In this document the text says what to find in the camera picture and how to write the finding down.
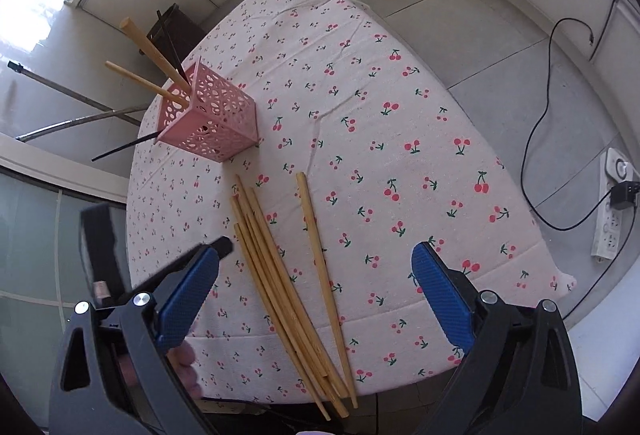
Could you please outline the person's hand in glove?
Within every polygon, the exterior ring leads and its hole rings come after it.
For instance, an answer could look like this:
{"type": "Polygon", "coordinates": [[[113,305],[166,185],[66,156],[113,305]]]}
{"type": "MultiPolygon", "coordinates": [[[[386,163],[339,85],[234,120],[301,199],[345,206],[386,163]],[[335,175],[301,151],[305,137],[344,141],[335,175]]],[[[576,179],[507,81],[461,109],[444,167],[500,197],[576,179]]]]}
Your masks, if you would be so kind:
{"type": "MultiPolygon", "coordinates": [[[[202,388],[201,385],[198,384],[198,374],[193,368],[195,353],[192,346],[188,342],[183,341],[178,347],[171,348],[171,350],[168,351],[167,358],[189,396],[192,399],[200,399],[202,397],[202,388]]],[[[134,371],[134,365],[131,363],[130,357],[128,355],[122,356],[118,359],[118,362],[126,384],[129,387],[137,386],[138,377],[136,371],[134,371]]]]}

